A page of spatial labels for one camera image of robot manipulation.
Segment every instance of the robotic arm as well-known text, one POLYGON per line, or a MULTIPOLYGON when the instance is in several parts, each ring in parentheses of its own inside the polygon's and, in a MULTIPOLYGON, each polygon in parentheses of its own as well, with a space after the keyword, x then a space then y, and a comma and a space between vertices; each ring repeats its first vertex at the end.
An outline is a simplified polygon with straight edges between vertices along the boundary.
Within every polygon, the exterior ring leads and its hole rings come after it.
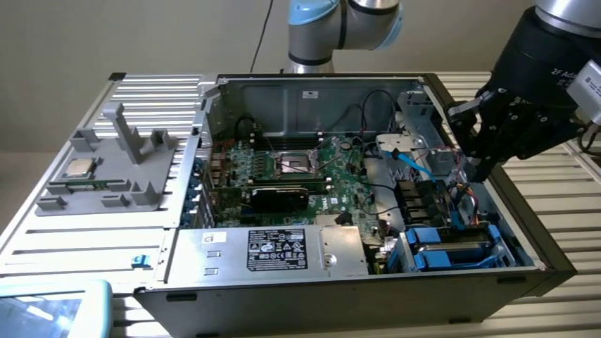
POLYGON ((517 23, 476 99, 447 112, 451 129, 476 172, 520 159, 587 132, 579 106, 601 123, 601 1, 537 0, 517 23), (473 130, 476 114, 483 124, 473 130))
POLYGON ((402 19, 400 0, 291 0, 290 73, 334 73, 334 50, 390 46, 402 19))
MULTIPOLYGON (((469 180, 601 124, 601 0, 536 0, 516 26, 488 84, 447 114, 475 165, 469 180), (576 116, 581 107, 591 123, 576 116), (480 115, 480 131, 473 127, 480 115)), ((378 49, 399 34, 399 0, 291 0, 291 73, 334 73, 334 49, 378 49)))

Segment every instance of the robot end effector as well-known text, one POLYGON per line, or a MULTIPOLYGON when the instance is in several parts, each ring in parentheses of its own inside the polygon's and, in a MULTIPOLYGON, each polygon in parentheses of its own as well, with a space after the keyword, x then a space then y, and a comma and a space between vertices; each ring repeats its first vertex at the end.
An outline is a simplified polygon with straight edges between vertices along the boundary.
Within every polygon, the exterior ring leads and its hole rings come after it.
POLYGON ((484 181, 499 162, 529 158, 601 124, 599 13, 597 0, 539 0, 476 99, 448 110, 457 143, 475 159, 472 181, 484 181), (588 124, 576 116, 579 107, 588 124))

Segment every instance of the motherboard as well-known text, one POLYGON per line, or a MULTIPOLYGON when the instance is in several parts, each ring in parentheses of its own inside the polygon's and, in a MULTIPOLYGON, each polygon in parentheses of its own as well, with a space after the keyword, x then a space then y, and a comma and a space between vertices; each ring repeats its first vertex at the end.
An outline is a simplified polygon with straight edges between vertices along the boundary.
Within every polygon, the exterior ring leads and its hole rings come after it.
POLYGON ((216 227, 358 225, 364 241, 380 243, 362 143, 344 135, 251 141, 216 145, 216 227))

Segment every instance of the computer screen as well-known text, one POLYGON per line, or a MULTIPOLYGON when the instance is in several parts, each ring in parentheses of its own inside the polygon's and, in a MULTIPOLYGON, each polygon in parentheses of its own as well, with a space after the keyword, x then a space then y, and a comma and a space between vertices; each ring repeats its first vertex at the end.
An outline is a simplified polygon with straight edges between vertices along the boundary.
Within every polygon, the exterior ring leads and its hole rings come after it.
POLYGON ((84 292, 0 298, 0 336, 67 338, 84 292))

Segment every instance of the white wall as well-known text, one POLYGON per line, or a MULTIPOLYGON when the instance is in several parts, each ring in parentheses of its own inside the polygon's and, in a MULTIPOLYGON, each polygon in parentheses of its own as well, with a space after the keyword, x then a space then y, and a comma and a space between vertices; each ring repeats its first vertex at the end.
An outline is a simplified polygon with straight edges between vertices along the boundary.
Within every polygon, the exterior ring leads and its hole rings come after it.
POLYGON ((40 180, 55 153, 0 152, 0 233, 40 180))
MULTIPOLYGON (((0 150, 56 151, 112 72, 247 72, 268 0, 0 0, 0 150)), ((340 51, 338 71, 489 70, 532 0, 403 0, 386 51, 340 51)), ((256 72, 286 67, 275 0, 256 72)))

